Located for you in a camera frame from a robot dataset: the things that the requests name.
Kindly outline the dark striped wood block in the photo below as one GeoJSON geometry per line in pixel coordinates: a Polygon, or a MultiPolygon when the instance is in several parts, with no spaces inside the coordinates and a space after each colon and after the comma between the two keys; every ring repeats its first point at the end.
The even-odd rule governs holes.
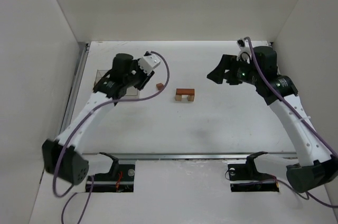
{"type": "Polygon", "coordinates": [[[194,102],[194,97],[195,97],[195,95],[188,95],[187,100],[189,102],[194,102]]]}

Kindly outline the red-brown long rectangular block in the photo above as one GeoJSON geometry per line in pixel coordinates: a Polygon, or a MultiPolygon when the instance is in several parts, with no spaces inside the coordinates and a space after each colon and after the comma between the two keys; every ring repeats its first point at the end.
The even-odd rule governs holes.
{"type": "Polygon", "coordinates": [[[195,95],[195,89],[177,88],[176,89],[176,95],[180,95],[180,96],[194,96],[195,95]]]}

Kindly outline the light wood rectangular block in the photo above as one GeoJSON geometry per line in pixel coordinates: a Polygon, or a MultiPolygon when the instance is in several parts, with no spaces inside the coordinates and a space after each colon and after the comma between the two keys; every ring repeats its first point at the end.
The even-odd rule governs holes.
{"type": "Polygon", "coordinates": [[[181,95],[176,95],[175,96],[176,101],[182,101],[182,96],[181,95]]]}

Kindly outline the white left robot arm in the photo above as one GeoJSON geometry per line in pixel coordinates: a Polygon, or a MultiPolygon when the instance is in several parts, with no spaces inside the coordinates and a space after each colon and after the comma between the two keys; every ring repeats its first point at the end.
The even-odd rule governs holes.
{"type": "Polygon", "coordinates": [[[93,141],[101,120],[124,98],[127,89],[142,90],[160,65],[160,58],[146,52],[134,59],[126,53],[117,54],[112,67],[95,84],[89,100],[79,115],[56,139],[47,139],[42,145],[44,167],[54,179],[60,178],[78,185],[90,175],[115,176],[118,158],[100,152],[86,159],[82,153],[85,143],[93,141]]]}

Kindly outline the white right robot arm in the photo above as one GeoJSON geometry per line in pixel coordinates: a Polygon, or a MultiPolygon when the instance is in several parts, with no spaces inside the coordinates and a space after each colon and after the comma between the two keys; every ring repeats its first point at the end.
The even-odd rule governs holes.
{"type": "Polygon", "coordinates": [[[247,156],[245,164],[230,164],[245,172],[246,180],[282,178],[298,193],[333,181],[337,157],[312,133],[298,90],[288,76],[278,73],[277,53],[268,46],[252,51],[242,47],[238,55],[224,54],[207,78],[217,84],[248,83],[255,86],[267,106],[283,125],[297,153],[297,161],[278,158],[267,152],[247,156]]]}

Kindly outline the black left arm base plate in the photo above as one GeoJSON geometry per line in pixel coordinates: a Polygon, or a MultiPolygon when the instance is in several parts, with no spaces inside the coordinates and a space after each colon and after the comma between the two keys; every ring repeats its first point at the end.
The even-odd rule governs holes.
{"type": "Polygon", "coordinates": [[[135,162],[122,162],[114,174],[95,174],[93,192],[131,193],[134,191],[135,162]]]}

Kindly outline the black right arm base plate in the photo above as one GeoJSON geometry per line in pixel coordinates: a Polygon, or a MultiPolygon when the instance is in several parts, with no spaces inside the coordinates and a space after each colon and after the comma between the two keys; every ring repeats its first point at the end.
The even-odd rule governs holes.
{"type": "Polygon", "coordinates": [[[245,163],[230,163],[225,174],[231,192],[279,192],[276,178],[270,174],[252,171],[245,163]]]}

